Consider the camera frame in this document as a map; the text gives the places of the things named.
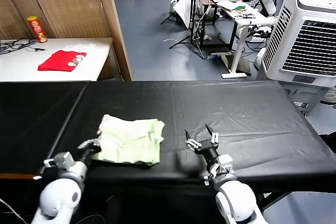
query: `black tablecloth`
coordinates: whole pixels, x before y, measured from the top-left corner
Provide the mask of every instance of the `black tablecloth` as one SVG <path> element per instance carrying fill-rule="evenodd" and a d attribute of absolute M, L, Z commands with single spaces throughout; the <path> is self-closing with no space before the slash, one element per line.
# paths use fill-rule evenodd
<path fill-rule="evenodd" d="M 0 83 L 0 173 L 38 172 L 85 85 Z"/>
<path fill-rule="evenodd" d="M 104 114 L 163 121 L 161 161 L 152 167 L 94 162 L 88 183 L 203 188 L 205 163 L 185 146 L 184 129 L 201 140 L 207 123 L 220 133 L 218 152 L 233 157 L 239 179 L 253 190 L 335 191 L 334 154 L 277 82 L 90 83 L 55 153 L 94 137 Z"/>

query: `floor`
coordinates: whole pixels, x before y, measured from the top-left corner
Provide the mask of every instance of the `floor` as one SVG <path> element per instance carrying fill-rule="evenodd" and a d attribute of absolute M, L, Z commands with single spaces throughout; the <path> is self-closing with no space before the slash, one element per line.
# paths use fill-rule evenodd
<path fill-rule="evenodd" d="M 115 0 L 134 80 L 222 80 L 227 73 L 220 60 L 203 60 L 185 45 L 169 50 L 174 41 L 189 34 L 184 27 L 168 21 L 160 23 L 169 14 L 171 0 Z M 217 22 L 217 31 L 228 40 L 232 22 Z M 245 56 L 250 49 L 246 47 Z M 254 61 L 256 54 L 248 55 Z M 256 69 L 250 63 L 253 80 Z M 336 130 L 336 110 L 330 105 L 318 104 L 307 120 L 319 134 Z M 329 224 L 336 223 L 336 195 L 325 193 L 291 193 L 264 213 L 271 224 Z"/>

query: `crumpled towel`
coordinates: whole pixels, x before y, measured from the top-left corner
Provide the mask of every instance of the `crumpled towel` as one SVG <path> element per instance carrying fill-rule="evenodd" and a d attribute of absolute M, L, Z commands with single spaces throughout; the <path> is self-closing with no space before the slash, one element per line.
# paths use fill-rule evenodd
<path fill-rule="evenodd" d="M 104 115 L 100 123 L 100 145 L 102 151 L 93 159 L 113 163 L 160 162 L 160 143 L 164 123 L 158 119 L 125 121 Z"/>

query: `white appliance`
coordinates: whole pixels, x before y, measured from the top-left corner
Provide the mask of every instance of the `white appliance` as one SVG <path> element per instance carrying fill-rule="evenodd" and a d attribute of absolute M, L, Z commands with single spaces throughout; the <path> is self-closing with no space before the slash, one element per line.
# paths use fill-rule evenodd
<path fill-rule="evenodd" d="M 257 79 L 310 111 L 336 83 L 336 0 L 284 0 Z"/>

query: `white desk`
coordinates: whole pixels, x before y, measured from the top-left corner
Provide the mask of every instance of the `white desk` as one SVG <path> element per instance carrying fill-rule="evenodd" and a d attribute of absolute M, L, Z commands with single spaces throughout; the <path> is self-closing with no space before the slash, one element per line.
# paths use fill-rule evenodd
<path fill-rule="evenodd" d="M 112 38 L 49 39 L 31 47 L 46 50 L 35 52 L 22 48 L 0 55 L 0 82 L 97 81 L 107 57 L 114 67 L 114 76 L 120 79 Z M 38 66 L 58 50 L 86 52 L 87 55 L 72 72 L 38 71 Z"/>
<path fill-rule="evenodd" d="M 264 15 L 259 13 L 258 10 L 253 9 L 252 7 L 250 7 L 246 3 L 242 3 L 241 5 L 245 5 L 245 8 L 246 8 L 246 11 L 244 11 L 242 13 L 251 13 L 255 16 L 255 18 L 236 18 L 238 13 L 229 12 L 226 9 L 223 9 L 227 13 L 227 15 L 229 15 L 235 21 L 235 23 L 237 23 L 238 27 L 242 27 L 238 47 L 236 49 L 236 53 L 235 53 L 235 56 L 233 58 L 231 68 L 228 67 L 228 61 L 223 60 L 224 65 L 229 70 L 229 73 L 222 74 L 223 79 L 246 77 L 245 73 L 236 73 L 236 70 L 237 70 L 237 66 L 238 66 L 238 63 L 239 63 L 239 59 L 242 56 L 241 52 L 243 51 L 245 39 L 248 35 L 248 27 L 250 25 L 267 25 L 267 24 L 269 24 L 269 20 Z"/>

